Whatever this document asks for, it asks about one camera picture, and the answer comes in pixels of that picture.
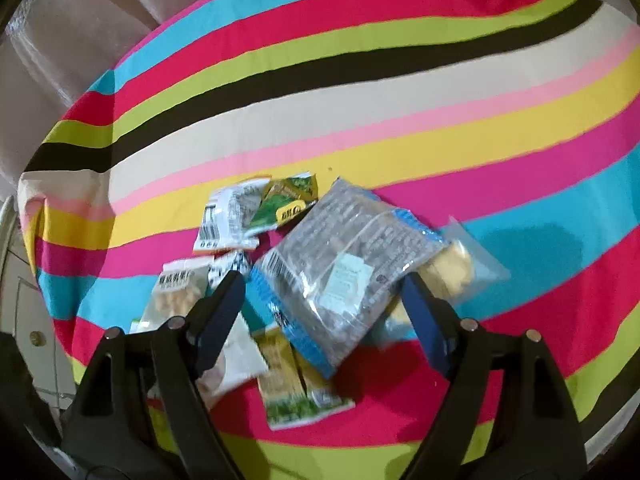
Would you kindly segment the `rainbow striped cloth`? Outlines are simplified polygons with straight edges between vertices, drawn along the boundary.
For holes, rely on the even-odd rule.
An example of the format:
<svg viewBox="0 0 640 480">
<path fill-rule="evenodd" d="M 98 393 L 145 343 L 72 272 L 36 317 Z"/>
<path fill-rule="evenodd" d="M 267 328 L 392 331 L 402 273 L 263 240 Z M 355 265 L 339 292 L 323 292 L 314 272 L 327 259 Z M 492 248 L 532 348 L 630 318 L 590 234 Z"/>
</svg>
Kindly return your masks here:
<svg viewBox="0 0 640 480">
<path fill-rule="evenodd" d="M 449 218 L 510 271 L 461 312 L 536 328 L 590 456 L 639 402 L 639 27 L 600 0 L 200 0 L 54 126 L 18 185 L 81 377 L 209 193 L 312 172 Z"/>
</svg>

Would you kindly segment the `large grey blue snack bag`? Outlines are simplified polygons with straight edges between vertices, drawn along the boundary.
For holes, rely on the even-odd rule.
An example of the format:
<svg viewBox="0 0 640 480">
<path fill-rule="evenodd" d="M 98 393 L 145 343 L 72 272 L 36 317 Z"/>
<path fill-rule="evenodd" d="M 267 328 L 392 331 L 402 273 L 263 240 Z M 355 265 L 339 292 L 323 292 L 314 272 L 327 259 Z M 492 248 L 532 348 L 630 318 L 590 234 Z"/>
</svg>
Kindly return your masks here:
<svg viewBox="0 0 640 480">
<path fill-rule="evenodd" d="M 411 211 L 338 179 L 254 264 L 250 302 L 330 378 L 383 314 L 398 282 L 446 246 Z"/>
</svg>

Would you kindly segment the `clear bag yellow snacks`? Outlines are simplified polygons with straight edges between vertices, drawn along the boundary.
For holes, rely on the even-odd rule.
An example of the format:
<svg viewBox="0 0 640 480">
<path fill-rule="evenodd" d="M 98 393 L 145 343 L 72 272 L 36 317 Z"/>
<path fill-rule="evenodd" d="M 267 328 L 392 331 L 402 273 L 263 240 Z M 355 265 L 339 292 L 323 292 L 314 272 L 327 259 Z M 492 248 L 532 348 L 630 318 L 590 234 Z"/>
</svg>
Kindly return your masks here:
<svg viewBox="0 0 640 480">
<path fill-rule="evenodd" d="M 453 307 L 477 296 L 488 286 L 511 277 L 510 271 L 485 249 L 454 217 L 440 230 L 447 247 L 418 269 L 426 287 Z M 382 316 L 375 322 L 367 342 L 384 349 L 409 337 L 412 324 L 399 287 Z"/>
</svg>

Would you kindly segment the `white barcode snack packet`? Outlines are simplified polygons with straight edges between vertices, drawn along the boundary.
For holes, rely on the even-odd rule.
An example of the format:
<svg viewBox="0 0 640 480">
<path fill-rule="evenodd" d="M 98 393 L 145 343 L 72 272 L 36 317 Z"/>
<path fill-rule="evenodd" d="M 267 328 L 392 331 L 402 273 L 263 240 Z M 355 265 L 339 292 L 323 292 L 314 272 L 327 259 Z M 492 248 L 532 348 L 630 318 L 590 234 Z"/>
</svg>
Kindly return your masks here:
<svg viewBox="0 0 640 480">
<path fill-rule="evenodd" d="M 248 226 L 269 181 L 269 178 L 245 180 L 210 194 L 193 244 L 194 254 L 255 250 L 259 240 L 247 234 Z"/>
</svg>

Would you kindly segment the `white nut snack packet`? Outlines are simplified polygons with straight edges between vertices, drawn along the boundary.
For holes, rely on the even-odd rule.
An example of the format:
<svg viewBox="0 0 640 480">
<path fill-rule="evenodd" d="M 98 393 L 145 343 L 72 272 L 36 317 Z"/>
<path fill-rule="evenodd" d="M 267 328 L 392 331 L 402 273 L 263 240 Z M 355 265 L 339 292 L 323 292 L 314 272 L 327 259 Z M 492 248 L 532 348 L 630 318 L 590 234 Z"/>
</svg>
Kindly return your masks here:
<svg viewBox="0 0 640 480">
<path fill-rule="evenodd" d="M 206 295 L 212 261 L 198 257 L 165 263 L 141 318 L 131 322 L 129 333 L 156 330 L 173 316 L 186 316 Z"/>
</svg>

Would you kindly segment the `yellow green snack packet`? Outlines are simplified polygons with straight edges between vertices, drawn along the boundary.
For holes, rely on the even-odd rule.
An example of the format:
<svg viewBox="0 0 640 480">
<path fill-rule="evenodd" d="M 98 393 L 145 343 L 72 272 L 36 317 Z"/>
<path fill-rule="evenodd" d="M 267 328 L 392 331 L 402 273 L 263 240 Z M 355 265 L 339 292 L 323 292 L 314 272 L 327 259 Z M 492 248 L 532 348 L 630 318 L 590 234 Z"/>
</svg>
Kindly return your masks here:
<svg viewBox="0 0 640 480">
<path fill-rule="evenodd" d="M 271 430 L 312 425 L 355 406 L 334 391 L 332 382 L 294 349 L 278 326 L 258 330 L 253 337 L 268 365 L 257 383 Z"/>
</svg>

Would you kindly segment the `green pea snack packet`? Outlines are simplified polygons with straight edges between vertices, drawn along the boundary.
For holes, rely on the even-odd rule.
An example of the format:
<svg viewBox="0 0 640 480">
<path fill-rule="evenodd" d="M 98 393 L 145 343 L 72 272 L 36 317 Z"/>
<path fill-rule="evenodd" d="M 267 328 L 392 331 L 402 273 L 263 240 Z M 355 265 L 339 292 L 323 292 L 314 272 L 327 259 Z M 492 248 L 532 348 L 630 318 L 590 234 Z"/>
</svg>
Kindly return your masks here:
<svg viewBox="0 0 640 480">
<path fill-rule="evenodd" d="M 262 201 L 247 233 L 255 235 L 279 229 L 314 206 L 318 198 L 317 177 L 311 172 L 272 179 L 262 192 Z"/>
</svg>

